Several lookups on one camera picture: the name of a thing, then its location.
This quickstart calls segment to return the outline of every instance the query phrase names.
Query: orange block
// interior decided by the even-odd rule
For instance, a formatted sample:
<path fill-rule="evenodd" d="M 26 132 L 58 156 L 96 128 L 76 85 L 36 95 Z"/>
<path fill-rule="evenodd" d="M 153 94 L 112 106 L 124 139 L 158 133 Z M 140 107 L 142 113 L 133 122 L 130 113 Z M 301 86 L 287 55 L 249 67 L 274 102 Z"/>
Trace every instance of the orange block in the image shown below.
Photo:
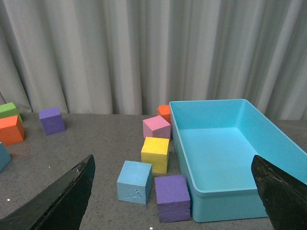
<path fill-rule="evenodd" d="M 0 119 L 0 141 L 5 146 L 24 141 L 24 127 L 18 115 Z"/>
<path fill-rule="evenodd" d="M 157 110 L 158 115 L 164 118 L 168 123 L 171 123 L 171 109 L 169 105 L 161 105 Z"/>

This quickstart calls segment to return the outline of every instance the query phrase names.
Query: foam block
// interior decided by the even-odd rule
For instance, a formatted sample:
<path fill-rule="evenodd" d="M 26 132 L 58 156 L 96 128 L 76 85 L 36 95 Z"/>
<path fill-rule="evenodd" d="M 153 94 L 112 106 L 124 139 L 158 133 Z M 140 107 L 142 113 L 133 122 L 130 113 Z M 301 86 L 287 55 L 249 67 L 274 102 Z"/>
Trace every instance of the foam block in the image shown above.
<path fill-rule="evenodd" d="M 142 162 L 153 165 L 153 173 L 167 173 L 169 139 L 146 137 L 141 150 Z"/>
<path fill-rule="evenodd" d="M 10 162 L 10 160 L 11 160 L 11 156 L 6 150 L 4 144 L 0 142 L 0 172 Z"/>
<path fill-rule="evenodd" d="M 13 102 L 0 105 L 0 118 L 5 118 L 14 115 L 18 115 L 20 121 L 23 122 L 18 112 L 18 109 L 16 108 Z"/>
<path fill-rule="evenodd" d="M 118 199 L 146 205 L 152 180 L 151 164 L 125 161 L 117 180 Z"/>
<path fill-rule="evenodd" d="M 0 141 L 5 146 L 24 141 L 24 127 L 18 115 L 0 119 Z"/>
<path fill-rule="evenodd" d="M 39 111 L 39 120 L 43 125 L 46 135 L 65 131 L 65 125 L 58 107 Z"/>
<path fill-rule="evenodd" d="M 157 115 L 160 115 L 165 121 L 171 123 L 171 109 L 168 104 L 159 106 Z"/>
<path fill-rule="evenodd" d="M 191 219 L 191 202 L 184 176 L 156 177 L 154 182 L 160 222 Z"/>
<path fill-rule="evenodd" d="M 171 125 L 161 116 L 154 116 L 143 120 L 143 136 L 153 138 L 171 137 Z"/>

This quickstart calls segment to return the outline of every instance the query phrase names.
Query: pink block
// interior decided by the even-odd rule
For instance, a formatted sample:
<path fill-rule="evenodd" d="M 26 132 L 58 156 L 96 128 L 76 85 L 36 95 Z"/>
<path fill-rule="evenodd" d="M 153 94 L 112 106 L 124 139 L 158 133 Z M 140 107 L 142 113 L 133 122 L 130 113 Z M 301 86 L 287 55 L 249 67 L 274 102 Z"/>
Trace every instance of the pink block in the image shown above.
<path fill-rule="evenodd" d="M 143 136 L 171 138 L 171 125 L 160 115 L 143 120 Z"/>

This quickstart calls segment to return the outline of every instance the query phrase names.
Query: green block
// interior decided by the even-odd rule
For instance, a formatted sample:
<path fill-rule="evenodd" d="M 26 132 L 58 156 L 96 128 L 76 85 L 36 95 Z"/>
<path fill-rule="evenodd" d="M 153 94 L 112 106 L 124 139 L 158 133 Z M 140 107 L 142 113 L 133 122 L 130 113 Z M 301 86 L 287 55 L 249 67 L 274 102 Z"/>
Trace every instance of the green block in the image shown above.
<path fill-rule="evenodd" d="M 18 115 L 20 121 L 23 122 L 18 112 L 18 109 L 16 108 L 13 102 L 0 105 L 0 118 L 5 118 L 5 117 L 15 116 L 15 115 Z"/>

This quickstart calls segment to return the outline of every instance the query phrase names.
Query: yellow block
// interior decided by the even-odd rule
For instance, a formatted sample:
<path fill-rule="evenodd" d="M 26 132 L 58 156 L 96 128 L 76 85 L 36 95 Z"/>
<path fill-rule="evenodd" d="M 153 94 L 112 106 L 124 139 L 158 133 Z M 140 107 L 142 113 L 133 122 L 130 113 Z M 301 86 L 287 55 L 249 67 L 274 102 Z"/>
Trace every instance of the yellow block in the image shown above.
<path fill-rule="evenodd" d="M 143 163 L 153 165 L 153 173 L 167 173 L 169 139 L 146 137 L 141 157 Z"/>

